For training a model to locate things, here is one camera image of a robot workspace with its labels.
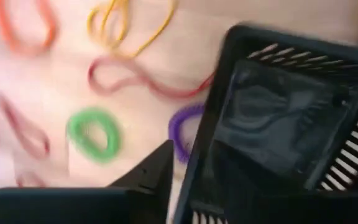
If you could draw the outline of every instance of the black plastic basket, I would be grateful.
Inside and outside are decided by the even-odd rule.
[[[358,96],[358,48],[320,40],[281,34],[244,24],[227,33],[216,76],[193,147],[181,189],[174,223],[224,223],[225,215],[214,183],[210,154],[222,115],[238,80],[236,64],[248,63],[254,69],[270,69],[333,83]],[[333,97],[341,104],[346,95]],[[358,190],[358,97],[347,124],[335,131],[332,150],[313,164],[313,172],[302,177],[296,187],[306,190]]]

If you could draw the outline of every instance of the rubber band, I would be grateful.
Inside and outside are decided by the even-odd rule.
[[[118,82],[107,88],[103,87],[95,79],[95,70],[99,66],[104,64],[118,65],[118,66],[125,67],[126,69],[133,72],[136,75],[136,77],[125,78],[119,80]],[[137,65],[131,59],[122,58],[122,57],[100,57],[97,58],[89,67],[88,82],[91,89],[100,95],[109,95],[129,85],[146,84],[152,91],[157,92],[168,98],[186,99],[186,98],[191,98],[197,95],[198,93],[202,92],[203,90],[207,89],[213,80],[213,75],[214,74],[210,75],[194,90],[179,90],[179,89],[168,87],[161,83],[157,83],[142,67]]]
[[[32,182],[35,184],[34,187],[46,187],[47,184],[35,173],[26,172],[16,176],[16,184],[18,187],[26,187],[26,182]]]
[[[173,140],[175,154],[177,155],[177,159],[182,163],[186,164],[189,161],[190,152],[188,149],[186,149],[185,143],[183,142],[181,127],[186,120],[194,116],[200,116],[203,113],[203,104],[186,106],[177,111],[169,121],[168,137],[169,139]]]
[[[131,54],[124,54],[119,51],[119,45],[124,40],[125,36],[127,35],[127,31],[129,30],[129,0],[111,0],[109,5],[100,5],[94,8],[91,13],[89,14],[88,21],[86,23],[88,28],[89,35],[97,40],[101,45],[108,47],[113,51],[113,54],[120,55],[122,57],[127,58],[134,58],[138,56],[146,47],[148,47],[161,33],[162,31],[168,26],[168,23],[171,21],[175,9],[177,7],[177,0],[171,0],[171,6],[167,17],[165,18],[162,25],[153,33],[153,35],[146,40],[135,52]],[[113,10],[118,10],[121,12],[122,16],[122,24],[121,24],[121,31],[119,32],[118,36],[114,38],[114,40],[109,40],[108,35],[105,33],[105,27],[109,16],[111,15]],[[99,32],[96,33],[95,29],[93,28],[94,18],[98,13],[103,13],[103,20],[100,25]]]
[[[21,115],[8,100],[0,95],[0,108],[7,121],[14,130],[14,134],[22,147],[34,158],[45,159],[50,154],[50,144],[48,136],[36,125],[32,124]],[[32,143],[31,139],[38,139],[42,143],[42,148]]]
[[[22,41],[19,40],[17,34],[12,27],[11,22],[8,19],[5,10],[5,1],[6,0],[0,0],[0,30],[9,48],[13,52],[26,55],[36,55],[46,51],[51,46],[52,42],[55,40],[57,34],[56,21],[53,16],[52,9],[50,8],[47,0],[36,0],[38,10],[47,25],[48,32],[43,44],[33,47],[24,46]]]
[[[86,125],[90,123],[100,125],[106,133],[107,147],[105,149],[99,149],[98,146],[86,136],[85,128]],[[113,159],[121,143],[115,122],[111,119],[110,115],[97,108],[89,108],[74,114],[67,124],[67,133],[85,155],[99,163],[109,162]]]

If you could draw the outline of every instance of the yellow rubber band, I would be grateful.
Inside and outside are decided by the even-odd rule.
[[[161,33],[162,31],[167,27],[168,23],[171,21],[173,17],[173,13],[175,12],[175,9],[177,7],[177,0],[172,0],[171,8],[168,13],[168,16],[165,18],[162,25],[155,31],[155,33],[146,40],[135,52],[131,54],[124,54],[119,51],[119,46],[121,42],[124,40],[125,36],[127,35],[128,31],[128,20],[129,20],[129,13],[128,13],[128,7],[129,7],[129,0],[111,0],[109,5],[100,5],[96,8],[94,8],[91,13],[89,14],[88,21],[87,21],[87,29],[89,35],[96,41],[98,41],[101,45],[108,47],[114,55],[118,55],[121,57],[126,58],[134,58],[138,56],[147,46],[149,46]],[[113,40],[108,38],[108,35],[105,34],[105,27],[107,20],[113,10],[119,10],[121,12],[122,16],[122,24],[121,24],[121,31],[119,32],[118,36],[115,37]],[[94,18],[97,14],[103,13],[103,20],[100,25],[99,31],[96,32],[93,23]]]

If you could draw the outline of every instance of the table surface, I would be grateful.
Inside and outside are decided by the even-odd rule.
[[[42,41],[45,35],[33,2],[7,4],[17,32],[28,44]],[[145,86],[133,86],[98,96],[88,86],[87,71],[96,57],[108,51],[88,37],[85,24],[90,9],[100,1],[50,3],[60,32],[46,54],[14,54],[0,35],[0,93],[48,134],[51,157],[37,162],[25,156],[2,113],[0,151],[13,152],[17,172],[36,172],[49,186],[102,187],[164,142],[168,121],[177,109],[203,101],[208,93],[190,100],[170,100],[156,97]],[[169,0],[131,1],[131,29],[122,49],[136,49],[162,23],[168,7]],[[333,42],[358,43],[358,1],[354,0],[181,0],[163,34],[135,61],[160,82],[194,87],[213,71],[225,32],[240,21]],[[104,83],[133,75],[117,67],[102,68],[98,74]],[[117,157],[103,166],[90,162],[66,137],[69,117],[90,106],[109,111],[121,130],[122,147]],[[177,176],[183,176],[184,169],[181,166]],[[180,182],[180,178],[174,181],[173,195],[178,195]]]

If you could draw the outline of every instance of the green hair tie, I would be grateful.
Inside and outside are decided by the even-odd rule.
[[[107,148],[105,150],[101,150],[87,136],[85,127],[90,123],[96,123],[101,126],[106,133]],[[84,154],[100,163],[109,162],[113,159],[121,143],[115,122],[110,115],[97,108],[86,109],[74,114],[67,124],[67,132],[68,136],[74,140]]]

